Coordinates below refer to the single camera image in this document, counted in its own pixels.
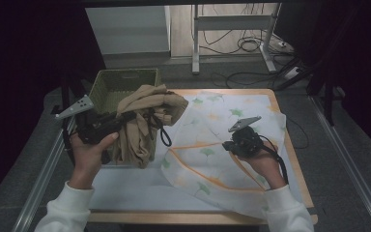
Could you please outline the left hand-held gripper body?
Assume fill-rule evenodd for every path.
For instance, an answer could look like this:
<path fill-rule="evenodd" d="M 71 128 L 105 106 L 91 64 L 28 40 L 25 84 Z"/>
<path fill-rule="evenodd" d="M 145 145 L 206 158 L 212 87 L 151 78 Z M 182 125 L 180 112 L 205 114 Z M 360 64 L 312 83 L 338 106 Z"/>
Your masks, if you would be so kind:
<path fill-rule="evenodd" d="M 70 117 L 74 117 L 75 129 L 84 144 L 99 144 L 107 135 L 120 130 L 120 119 L 116 114 L 99 114 L 87 95 L 55 114 L 57 120 Z"/>

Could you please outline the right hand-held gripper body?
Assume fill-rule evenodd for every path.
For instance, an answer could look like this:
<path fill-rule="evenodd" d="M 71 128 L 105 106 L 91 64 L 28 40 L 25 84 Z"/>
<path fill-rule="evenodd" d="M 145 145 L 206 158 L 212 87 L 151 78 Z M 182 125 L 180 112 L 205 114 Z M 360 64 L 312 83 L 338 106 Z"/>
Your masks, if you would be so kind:
<path fill-rule="evenodd" d="M 250 126 L 259 121 L 260 116 L 244 118 L 238 120 L 228 131 L 232 133 L 234 146 L 239 148 L 237 153 L 233 153 L 238 157 L 252 158 L 254 157 L 264 145 L 259 134 Z"/>

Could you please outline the white leaf-print mesh laundry bag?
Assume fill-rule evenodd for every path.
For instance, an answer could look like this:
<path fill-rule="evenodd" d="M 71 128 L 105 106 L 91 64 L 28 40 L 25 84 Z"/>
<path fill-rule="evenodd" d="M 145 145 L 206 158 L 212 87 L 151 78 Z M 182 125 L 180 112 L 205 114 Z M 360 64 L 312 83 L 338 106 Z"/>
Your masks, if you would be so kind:
<path fill-rule="evenodd" d="M 176 123 L 173 144 L 162 160 L 164 177 L 175 188 L 227 211 L 263 218 L 267 208 L 264 177 L 226 151 L 222 143 L 240 119 L 256 117 L 250 126 L 281 151 L 286 116 L 266 95 L 225 95 L 202 91 Z"/>

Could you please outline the beige garment with black drawstring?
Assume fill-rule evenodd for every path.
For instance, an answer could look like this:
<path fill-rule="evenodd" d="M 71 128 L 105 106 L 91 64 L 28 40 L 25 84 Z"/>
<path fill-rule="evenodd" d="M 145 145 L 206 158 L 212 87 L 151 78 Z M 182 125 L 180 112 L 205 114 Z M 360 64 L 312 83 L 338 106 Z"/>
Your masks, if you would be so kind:
<path fill-rule="evenodd" d="M 120 129 L 113 145 L 112 160 L 145 168 L 156 151 L 157 131 L 175 125 L 187 106 L 184 97 L 169 91 L 164 84 L 140 86 L 117 106 L 119 116 L 133 111 L 135 118 Z"/>

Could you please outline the green woven basket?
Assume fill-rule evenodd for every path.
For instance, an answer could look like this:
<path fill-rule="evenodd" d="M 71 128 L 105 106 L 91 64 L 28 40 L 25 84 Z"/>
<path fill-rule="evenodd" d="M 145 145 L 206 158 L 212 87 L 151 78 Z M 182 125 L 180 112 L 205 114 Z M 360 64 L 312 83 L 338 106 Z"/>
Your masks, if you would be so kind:
<path fill-rule="evenodd" d="M 118 110 L 121 100 L 137 91 L 142 85 L 161 84 L 158 69 L 128 69 L 99 71 L 89 98 L 99 114 Z M 131 120 L 119 131 L 119 138 L 105 156 L 106 164 L 130 165 L 144 169 L 154 160 L 157 143 L 157 130 L 145 127 L 146 136 Z"/>

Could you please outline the person's left hand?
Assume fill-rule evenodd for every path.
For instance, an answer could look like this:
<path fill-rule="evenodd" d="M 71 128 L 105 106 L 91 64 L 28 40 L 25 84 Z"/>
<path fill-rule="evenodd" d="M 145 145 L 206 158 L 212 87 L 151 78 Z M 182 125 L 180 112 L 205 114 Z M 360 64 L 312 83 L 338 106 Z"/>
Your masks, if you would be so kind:
<path fill-rule="evenodd" d="M 99 144 L 84 144 L 78 134 L 71 136 L 71 148 L 75 161 L 74 169 L 69 180 L 73 189 L 90 189 L 101 168 L 101 154 L 107 150 L 119 137 L 113 132 L 107 135 Z"/>

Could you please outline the person's right hand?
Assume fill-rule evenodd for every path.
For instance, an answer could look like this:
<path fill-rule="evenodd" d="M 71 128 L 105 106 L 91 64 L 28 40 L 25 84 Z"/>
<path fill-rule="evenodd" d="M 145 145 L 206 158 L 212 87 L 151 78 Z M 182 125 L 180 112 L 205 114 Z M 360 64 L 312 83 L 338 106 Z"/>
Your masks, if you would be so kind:
<path fill-rule="evenodd" d="M 252 158 L 241 158 L 254 171 L 266 179 L 271 189 L 281 189 L 287 185 L 280 173 L 279 164 L 272 154 L 264 149 Z"/>

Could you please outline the black metal stand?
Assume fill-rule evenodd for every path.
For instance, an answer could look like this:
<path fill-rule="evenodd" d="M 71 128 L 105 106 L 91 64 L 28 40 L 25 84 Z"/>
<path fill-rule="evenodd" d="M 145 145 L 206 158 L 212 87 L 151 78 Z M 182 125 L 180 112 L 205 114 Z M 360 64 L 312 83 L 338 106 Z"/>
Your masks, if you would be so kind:
<path fill-rule="evenodd" d="M 306 93 L 316 96 L 323 92 L 323 115 L 333 126 L 332 102 L 333 102 L 333 80 L 330 76 L 332 63 L 335 61 L 335 52 L 343 38 L 346 29 L 347 10 L 338 2 L 327 1 L 319 16 L 315 34 L 318 36 L 314 55 L 317 58 L 312 67 L 312 74 Z"/>
<path fill-rule="evenodd" d="M 63 76 L 61 78 L 61 104 L 56 104 L 52 110 L 51 114 L 55 116 L 55 119 L 58 121 L 62 121 L 62 126 L 65 127 L 69 121 L 68 117 L 59 118 L 65 110 L 67 110 L 70 106 L 70 84 L 69 78 L 67 76 Z"/>

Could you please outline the white table mat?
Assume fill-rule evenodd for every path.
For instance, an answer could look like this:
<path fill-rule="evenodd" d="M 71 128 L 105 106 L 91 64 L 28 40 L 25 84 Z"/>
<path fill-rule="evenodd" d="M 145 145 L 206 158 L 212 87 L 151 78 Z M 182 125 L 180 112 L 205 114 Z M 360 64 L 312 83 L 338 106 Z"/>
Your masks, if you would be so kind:
<path fill-rule="evenodd" d="M 188 104 L 189 99 L 197 94 L 185 96 Z M 176 124 L 166 130 L 173 144 Z M 94 181 L 95 193 L 90 208 L 116 211 L 226 212 L 227 210 L 195 198 L 168 182 L 162 173 L 161 164 L 170 147 L 164 146 L 158 139 L 155 159 L 144 169 L 130 165 L 104 166 Z M 278 154 L 286 163 L 290 162 L 285 149 L 285 138 L 284 146 Z"/>

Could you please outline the white power strip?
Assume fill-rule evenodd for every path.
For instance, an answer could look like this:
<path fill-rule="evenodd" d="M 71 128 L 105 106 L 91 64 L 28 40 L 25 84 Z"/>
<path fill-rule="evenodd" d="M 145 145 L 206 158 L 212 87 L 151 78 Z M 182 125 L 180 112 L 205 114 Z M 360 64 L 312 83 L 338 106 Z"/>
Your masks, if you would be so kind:
<path fill-rule="evenodd" d="M 293 67 L 291 68 L 285 75 L 284 78 L 289 80 L 295 76 L 297 76 L 299 73 L 302 72 L 302 68 L 300 67 Z"/>

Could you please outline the white cabinet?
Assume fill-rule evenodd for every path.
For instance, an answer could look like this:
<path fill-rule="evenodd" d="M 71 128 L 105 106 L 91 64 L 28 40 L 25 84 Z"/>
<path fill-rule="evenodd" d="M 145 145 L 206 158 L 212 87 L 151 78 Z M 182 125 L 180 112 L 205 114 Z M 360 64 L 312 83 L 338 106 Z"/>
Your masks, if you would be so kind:
<path fill-rule="evenodd" d="M 87 8 L 107 68 L 144 67 L 171 57 L 168 6 Z"/>

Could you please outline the silver metal floor rail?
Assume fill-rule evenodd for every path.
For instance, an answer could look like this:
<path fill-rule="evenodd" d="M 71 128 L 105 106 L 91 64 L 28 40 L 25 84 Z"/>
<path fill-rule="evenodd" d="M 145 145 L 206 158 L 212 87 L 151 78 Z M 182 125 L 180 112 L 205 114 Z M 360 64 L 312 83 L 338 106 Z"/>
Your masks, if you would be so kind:
<path fill-rule="evenodd" d="M 336 128 L 330 124 L 323 112 L 323 106 L 316 97 L 309 97 L 314 110 L 317 114 L 319 121 L 324 128 L 328 139 L 330 140 L 336 154 L 340 158 L 342 165 L 344 166 L 346 172 L 348 173 L 356 191 L 359 195 L 363 205 L 365 206 L 369 216 L 371 217 L 371 188 L 368 186 L 367 182 L 361 175 L 357 168 L 351 154 L 346 148 L 343 140 L 339 136 Z"/>
<path fill-rule="evenodd" d="M 43 167 L 41 168 L 35 184 L 33 185 L 11 232 L 28 232 L 57 163 L 61 155 L 65 152 L 64 136 L 68 135 L 74 126 L 75 110 L 73 107 L 70 107 L 65 109 L 65 112 L 65 116 L 63 116 L 62 113 L 55 114 L 56 119 L 63 120 L 62 127 L 56 135 L 54 144 L 43 163 Z"/>

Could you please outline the white metal desk frame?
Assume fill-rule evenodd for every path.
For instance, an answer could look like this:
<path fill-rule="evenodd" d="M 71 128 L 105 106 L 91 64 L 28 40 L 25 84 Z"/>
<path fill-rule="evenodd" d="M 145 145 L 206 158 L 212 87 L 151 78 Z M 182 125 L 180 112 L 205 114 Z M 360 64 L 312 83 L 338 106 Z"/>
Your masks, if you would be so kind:
<path fill-rule="evenodd" d="M 269 15 L 199 15 L 198 6 L 194 6 L 193 16 L 193 52 L 192 52 L 192 73 L 200 73 L 199 54 L 199 32 L 200 31 L 222 31 L 222 30 L 265 30 L 266 36 L 260 42 L 259 48 L 265 64 L 270 73 L 276 72 L 276 67 L 270 56 L 269 47 L 273 29 L 280 10 L 280 3 L 276 3 L 272 13 Z"/>

